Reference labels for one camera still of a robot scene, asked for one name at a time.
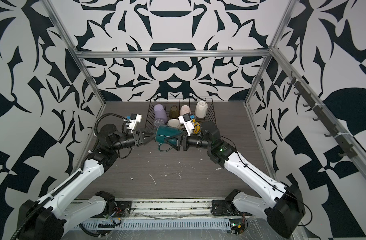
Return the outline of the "dark green mug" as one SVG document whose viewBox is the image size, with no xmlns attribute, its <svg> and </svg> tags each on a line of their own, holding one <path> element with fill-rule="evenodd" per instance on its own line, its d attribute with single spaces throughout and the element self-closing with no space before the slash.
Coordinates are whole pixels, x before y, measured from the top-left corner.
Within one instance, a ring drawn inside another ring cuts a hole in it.
<svg viewBox="0 0 366 240">
<path fill-rule="evenodd" d="M 183 136 L 184 132 L 180 129 L 176 129 L 176 128 L 172 128 L 169 126 L 160 126 L 156 129 L 156 136 L 155 136 L 155 141 L 158 143 L 158 150 L 160 152 L 166 152 L 166 150 L 162 150 L 161 146 L 162 145 L 167 145 L 164 144 L 164 139 L 168 138 L 168 137 L 173 137 L 173 136 Z"/>
</svg>

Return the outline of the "white mug red inside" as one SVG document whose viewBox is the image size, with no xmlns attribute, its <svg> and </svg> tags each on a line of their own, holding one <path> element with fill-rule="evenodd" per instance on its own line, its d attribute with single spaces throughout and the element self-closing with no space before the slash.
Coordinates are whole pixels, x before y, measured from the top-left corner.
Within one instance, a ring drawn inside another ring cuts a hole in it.
<svg viewBox="0 0 366 240">
<path fill-rule="evenodd" d="M 167 125 L 169 127 L 176 128 L 176 129 L 180 129 L 181 128 L 181 123 L 180 123 L 180 121 L 178 119 L 170 119 L 167 122 Z"/>
</svg>

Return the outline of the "yellow mug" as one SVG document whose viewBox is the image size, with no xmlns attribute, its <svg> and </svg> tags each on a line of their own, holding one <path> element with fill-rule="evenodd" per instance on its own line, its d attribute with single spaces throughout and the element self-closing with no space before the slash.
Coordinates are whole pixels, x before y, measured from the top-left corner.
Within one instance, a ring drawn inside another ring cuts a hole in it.
<svg viewBox="0 0 366 240">
<path fill-rule="evenodd" d="M 193 119 L 194 124 L 194 134 L 198 134 L 201 131 L 201 125 L 196 121 L 196 119 Z"/>
</svg>

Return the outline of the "olive textured glass cup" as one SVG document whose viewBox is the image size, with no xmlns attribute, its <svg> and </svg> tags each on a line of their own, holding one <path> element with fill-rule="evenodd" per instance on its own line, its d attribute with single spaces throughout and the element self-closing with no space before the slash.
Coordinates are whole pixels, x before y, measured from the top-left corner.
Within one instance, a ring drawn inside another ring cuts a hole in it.
<svg viewBox="0 0 366 240">
<path fill-rule="evenodd" d="M 169 110 L 170 119 L 178 119 L 180 114 L 179 108 L 177 106 L 172 106 Z"/>
</svg>

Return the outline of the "lilac plastic cup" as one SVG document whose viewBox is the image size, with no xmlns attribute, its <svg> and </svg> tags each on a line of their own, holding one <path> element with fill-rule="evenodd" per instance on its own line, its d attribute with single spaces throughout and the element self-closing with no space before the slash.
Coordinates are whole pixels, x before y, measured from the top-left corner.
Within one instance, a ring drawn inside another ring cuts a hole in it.
<svg viewBox="0 0 366 240">
<path fill-rule="evenodd" d="M 162 120 L 164 124 L 168 122 L 168 117 L 164 105 L 157 104 L 153 108 L 156 120 Z"/>
</svg>

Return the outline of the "pink cream mug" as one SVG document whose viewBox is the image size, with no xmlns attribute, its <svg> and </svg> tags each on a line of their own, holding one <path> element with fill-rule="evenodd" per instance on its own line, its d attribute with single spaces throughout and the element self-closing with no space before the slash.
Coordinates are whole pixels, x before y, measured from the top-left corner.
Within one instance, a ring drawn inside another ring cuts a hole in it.
<svg viewBox="0 0 366 240">
<path fill-rule="evenodd" d="M 183 116 L 185 114 L 191 114 L 191 108 L 188 105 L 183 105 L 180 109 L 180 116 Z"/>
</svg>

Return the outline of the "white faceted mug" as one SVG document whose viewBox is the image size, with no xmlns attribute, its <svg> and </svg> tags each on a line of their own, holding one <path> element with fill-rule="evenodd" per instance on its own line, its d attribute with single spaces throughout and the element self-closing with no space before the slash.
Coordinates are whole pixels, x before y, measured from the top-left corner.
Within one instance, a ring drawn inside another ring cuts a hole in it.
<svg viewBox="0 0 366 240">
<path fill-rule="evenodd" d="M 199 101 L 196 105 L 195 115 L 197 118 L 205 118 L 207 115 L 209 104 L 205 101 Z"/>
</svg>

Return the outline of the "clear glass cup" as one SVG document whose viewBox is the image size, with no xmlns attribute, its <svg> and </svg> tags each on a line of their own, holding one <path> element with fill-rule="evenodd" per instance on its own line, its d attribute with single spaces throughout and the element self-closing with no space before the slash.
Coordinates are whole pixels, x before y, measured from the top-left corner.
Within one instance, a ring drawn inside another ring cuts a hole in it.
<svg viewBox="0 0 366 240">
<path fill-rule="evenodd" d="M 165 122 L 163 119 L 155 119 L 154 122 L 153 122 L 154 126 L 156 128 L 160 127 L 160 126 L 164 126 L 165 125 Z"/>
</svg>

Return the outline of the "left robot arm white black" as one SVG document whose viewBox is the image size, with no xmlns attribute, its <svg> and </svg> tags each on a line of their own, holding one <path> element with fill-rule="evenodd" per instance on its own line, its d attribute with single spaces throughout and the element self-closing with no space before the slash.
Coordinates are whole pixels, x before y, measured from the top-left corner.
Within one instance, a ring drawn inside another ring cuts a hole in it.
<svg viewBox="0 0 366 240">
<path fill-rule="evenodd" d="M 59 240 L 93 216 L 112 215 L 115 197 L 105 191 L 76 207 L 68 207 L 85 188 L 113 166 L 120 157 L 120 150 L 148 144 L 155 139 L 155 131 L 138 130 L 136 127 L 142 116 L 136 114 L 123 118 L 121 131 L 114 124 L 99 128 L 100 122 L 108 116 L 121 118 L 118 114 L 104 114 L 96 121 L 93 129 L 96 142 L 80 168 L 48 194 L 35 202 L 28 200 L 19 208 L 13 240 Z"/>
</svg>

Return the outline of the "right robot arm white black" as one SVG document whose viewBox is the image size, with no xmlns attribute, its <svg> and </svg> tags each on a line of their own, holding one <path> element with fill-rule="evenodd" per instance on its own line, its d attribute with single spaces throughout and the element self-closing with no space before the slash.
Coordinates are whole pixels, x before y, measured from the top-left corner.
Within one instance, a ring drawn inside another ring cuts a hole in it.
<svg viewBox="0 0 366 240">
<path fill-rule="evenodd" d="M 238 191 L 229 195 L 238 212 L 265 219 L 278 235 L 286 239 L 302 226 L 300 222 L 309 207 L 304 203 L 299 187 L 282 184 L 248 162 L 230 139 L 221 136 L 215 123 L 202 123 L 198 135 L 162 125 L 156 130 L 155 140 L 176 151 L 186 151 L 190 147 L 205 149 L 212 162 L 253 189 L 259 197 Z"/>
</svg>

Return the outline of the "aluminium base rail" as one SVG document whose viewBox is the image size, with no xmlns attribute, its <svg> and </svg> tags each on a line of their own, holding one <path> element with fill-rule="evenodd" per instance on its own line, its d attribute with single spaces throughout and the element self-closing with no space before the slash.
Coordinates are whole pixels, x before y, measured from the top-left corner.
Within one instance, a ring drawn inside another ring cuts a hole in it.
<svg viewBox="0 0 366 240">
<path fill-rule="evenodd" d="M 220 198 L 190 199 L 116 199 L 109 219 L 239 219 L 240 215 L 218 210 L 213 202 Z"/>
</svg>

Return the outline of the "wall hook rail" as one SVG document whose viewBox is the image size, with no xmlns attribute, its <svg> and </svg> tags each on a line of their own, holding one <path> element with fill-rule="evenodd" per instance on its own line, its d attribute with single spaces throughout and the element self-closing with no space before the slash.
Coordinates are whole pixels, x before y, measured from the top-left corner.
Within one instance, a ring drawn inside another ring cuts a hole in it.
<svg viewBox="0 0 366 240">
<path fill-rule="evenodd" d="M 333 138 L 342 149 L 343 152 L 338 153 L 338 155 L 350 159 L 358 156 L 358 153 L 354 150 L 354 145 L 348 140 L 349 133 L 338 126 L 338 122 L 335 117 L 333 117 L 331 111 L 322 103 L 319 97 L 315 95 L 306 81 L 304 79 L 297 79 L 294 76 L 293 71 L 291 71 L 291 78 L 288 85 L 293 85 L 298 91 L 295 95 L 302 96 L 306 101 L 306 104 L 303 104 L 303 106 L 314 112 L 316 118 L 313 118 L 313 121 L 320 121 L 328 131 L 324 136 L 326 138 Z"/>
</svg>

